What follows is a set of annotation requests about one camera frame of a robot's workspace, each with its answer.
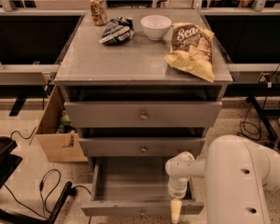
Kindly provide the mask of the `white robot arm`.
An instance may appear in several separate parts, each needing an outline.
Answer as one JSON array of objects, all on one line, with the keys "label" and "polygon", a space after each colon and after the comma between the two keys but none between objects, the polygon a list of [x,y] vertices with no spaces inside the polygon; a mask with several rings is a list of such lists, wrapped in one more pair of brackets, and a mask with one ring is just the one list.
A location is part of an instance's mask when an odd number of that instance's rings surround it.
[{"label": "white robot arm", "polygon": [[280,154],[236,135],[222,135],[195,159],[187,151],[168,160],[171,219],[178,224],[193,177],[205,179],[207,224],[271,224],[264,192],[280,189]]}]

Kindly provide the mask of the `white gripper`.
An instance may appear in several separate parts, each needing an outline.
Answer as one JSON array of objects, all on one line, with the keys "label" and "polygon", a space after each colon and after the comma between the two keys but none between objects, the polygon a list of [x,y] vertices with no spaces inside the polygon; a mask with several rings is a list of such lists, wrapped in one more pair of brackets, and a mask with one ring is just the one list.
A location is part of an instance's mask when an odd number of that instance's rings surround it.
[{"label": "white gripper", "polygon": [[173,224],[178,224],[180,219],[180,212],[182,207],[182,202],[179,199],[183,199],[187,192],[187,182],[169,182],[168,192],[173,198],[171,200],[171,220]]}]

